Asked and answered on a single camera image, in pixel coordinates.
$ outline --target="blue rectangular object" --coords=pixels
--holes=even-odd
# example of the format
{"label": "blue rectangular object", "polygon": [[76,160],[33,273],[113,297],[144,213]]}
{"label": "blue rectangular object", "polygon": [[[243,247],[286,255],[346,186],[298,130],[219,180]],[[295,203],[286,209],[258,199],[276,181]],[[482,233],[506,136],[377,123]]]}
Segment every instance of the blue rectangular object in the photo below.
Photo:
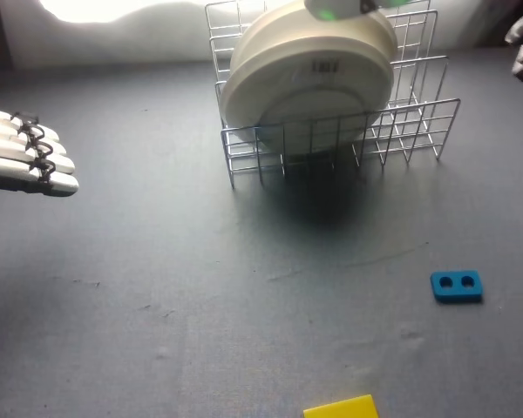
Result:
{"label": "blue rectangular object", "polygon": [[482,283],[479,272],[435,272],[430,276],[432,291],[437,301],[465,303],[482,301]]}

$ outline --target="white wall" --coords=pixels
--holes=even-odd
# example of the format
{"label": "white wall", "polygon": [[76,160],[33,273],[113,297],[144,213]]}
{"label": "white wall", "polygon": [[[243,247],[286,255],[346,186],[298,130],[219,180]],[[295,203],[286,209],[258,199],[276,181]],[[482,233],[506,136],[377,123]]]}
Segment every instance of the white wall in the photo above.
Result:
{"label": "white wall", "polygon": [[[432,0],[439,12],[435,46],[472,46],[484,29],[478,27],[482,17],[492,25],[513,3]],[[0,0],[0,9],[14,65],[20,69],[210,59],[204,8],[197,3],[151,6],[108,24],[59,21],[38,0]],[[481,18],[473,17],[479,10]]]}

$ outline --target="table surface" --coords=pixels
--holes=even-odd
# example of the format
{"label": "table surface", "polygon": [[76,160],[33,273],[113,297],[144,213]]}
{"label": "table surface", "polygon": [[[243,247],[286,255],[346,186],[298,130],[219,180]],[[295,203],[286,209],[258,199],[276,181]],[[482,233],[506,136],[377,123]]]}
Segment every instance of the table surface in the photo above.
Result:
{"label": "table surface", "polygon": [[[452,54],[441,162],[233,191],[210,64],[0,74],[80,191],[0,191],[0,417],[523,416],[523,84]],[[477,269],[482,305],[431,272]]]}

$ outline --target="yellow block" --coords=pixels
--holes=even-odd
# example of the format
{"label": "yellow block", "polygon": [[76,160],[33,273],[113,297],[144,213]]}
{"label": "yellow block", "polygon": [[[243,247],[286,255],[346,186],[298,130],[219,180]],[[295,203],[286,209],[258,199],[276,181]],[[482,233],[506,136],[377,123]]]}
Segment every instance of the yellow block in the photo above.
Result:
{"label": "yellow block", "polygon": [[304,418],[379,418],[371,394],[306,409]]}

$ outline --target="metal wire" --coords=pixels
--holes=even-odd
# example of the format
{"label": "metal wire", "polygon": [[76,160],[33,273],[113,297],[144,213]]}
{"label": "metal wire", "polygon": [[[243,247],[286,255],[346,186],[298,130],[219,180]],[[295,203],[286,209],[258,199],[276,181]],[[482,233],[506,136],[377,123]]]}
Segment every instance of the metal wire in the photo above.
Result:
{"label": "metal wire", "polygon": [[[248,13],[244,5],[248,4]],[[242,172],[262,172],[278,169],[287,177],[289,169],[306,166],[312,159],[326,161],[336,168],[337,156],[351,149],[356,167],[363,160],[378,157],[382,168],[390,154],[402,153],[407,164],[416,150],[430,150],[439,159],[457,116],[458,98],[440,99],[447,72],[446,56],[429,57],[438,13],[430,9],[431,0],[414,0],[388,15],[399,40],[398,61],[391,63],[394,85],[385,109],[372,113],[341,115],[334,118],[290,121],[298,129],[288,129],[289,123],[264,126],[227,126],[221,118],[221,142],[231,186],[234,175]],[[217,100],[230,75],[229,60],[234,46],[254,20],[268,6],[263,0],[226,0],[206,6],[209,45],[214,61]],[[265,131],[280,132],[279,152],[272,152],[261,140]],[[289,141],[306,137],[309,151],[299,158],[288,155]],[[319,138],[333,138],[334,146],[328,158],[319,158]]]}

